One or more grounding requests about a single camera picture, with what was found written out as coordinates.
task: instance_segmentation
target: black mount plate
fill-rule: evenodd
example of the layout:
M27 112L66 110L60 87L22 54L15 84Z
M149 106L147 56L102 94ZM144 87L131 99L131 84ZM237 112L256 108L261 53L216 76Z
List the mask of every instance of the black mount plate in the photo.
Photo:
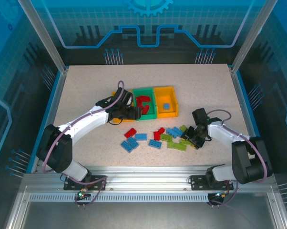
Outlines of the black mount plate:
M191 184L192 191L215 191L215 190L222 190L226 191L227 187L224 182L219 182L219 184L214 185L212 188L208 185L207 179L205 176L190 176L189 183ZM234 185L229 185L229 191L234 190Z
M103 177L104 177L104 175L100 175L100 176L92 175L91 181L98 180L98 179L103 178ZM103 180L99 181L98 183L89 187L88 190L99 191L99 189L102 185L102 182L103 182ZM65 178L65 184L64 184L64 188L63 188L64 190L80 191L82 188L84 188L84 185L79 185L79 184L73 182L72 180L68 179L67 177Z

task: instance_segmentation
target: green block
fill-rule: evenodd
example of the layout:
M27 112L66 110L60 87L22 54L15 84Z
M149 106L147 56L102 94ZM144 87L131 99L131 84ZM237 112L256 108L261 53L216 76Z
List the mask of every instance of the green block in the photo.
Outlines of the green block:
M167 142L167 148L168 149L173 149L174 142Z
M183 145L191 145L191 142L189 142L188 140L181 139L181 140L180 140L180 144L183 144Z
M180 143L174 143L173 148L181 151L186 151L187 146Z
M181 131L184 132L186 129L187 129L187 127L186 127L185 125L180 126L180 130L181 130Z
M161 134L161 141L172 142L172 136L166 135L166 134Z

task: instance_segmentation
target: blue lego brick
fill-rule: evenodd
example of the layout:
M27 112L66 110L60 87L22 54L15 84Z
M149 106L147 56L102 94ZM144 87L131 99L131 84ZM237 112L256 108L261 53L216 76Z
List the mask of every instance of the blue lego brick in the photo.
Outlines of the blue lego brick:
M176 137L178 136L178 133L175 132L173 129L170 129L170 128L167 128L166 133L167 133L168 135L171 135L173 138L176 138Z
M151 139L149 142L149 146L160 149L162 146L162 143L159 141L155 141L155 140Z
M164 110L170 110L170 104L164 104Z
M136 141L145 141L147 140L147 134L135 134Z
M181 137L183 134L183 131L181 131L179 128L177 128L176 126L173 127L173 131L177 132L177 136Z
M126 141L123 141L123 142L121 143L121 146L122 146L126 151L128 151L129 153L133 150L133 147L132 147L129 143L127 143Z
M132 137L129 137L127 142L133 147L133 149L136 149L139 146L135 139Z

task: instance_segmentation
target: gear logo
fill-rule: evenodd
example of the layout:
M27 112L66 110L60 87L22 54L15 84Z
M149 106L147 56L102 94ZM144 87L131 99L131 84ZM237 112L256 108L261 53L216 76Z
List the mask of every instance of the gear logo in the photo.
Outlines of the gear logo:
M125 2L134 13L150 17L151 14L156 16L157 13L163 13L163 10L168 9L168 5L172 4L173 0L125 0Z
M0 0L0 14L8 23L17 19L19 14L17 0Z

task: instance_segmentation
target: white robotic arm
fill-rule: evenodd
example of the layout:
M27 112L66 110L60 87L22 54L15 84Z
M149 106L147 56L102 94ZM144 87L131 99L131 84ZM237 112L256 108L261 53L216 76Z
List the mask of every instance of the white robotic arm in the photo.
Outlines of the white robotic arm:
M139 119L142 111L139 107L131 107L132 102L133 94L118 88L115 96L100 100L79 118L59 127L47 126L37 153L37 157L44 161L43 169L47 164L55 172L63 173L80 183L90 182L90 171L72 158L73 145L94 128L113 118Z
M231 164L219 165L207 170L206 176L209 177L210 184L225 180L237 180L239 183L245 184L262 179L265 176L265 171L267 177L272 175L272 166L264 142L260 137L249 137L238 133L225 125L219 118L209 118L203 108L193 111L192 115L196 128L190 126L183 133L182 138L189 140L196 149L201 148L205 141L211 141L214 138L232 152Z

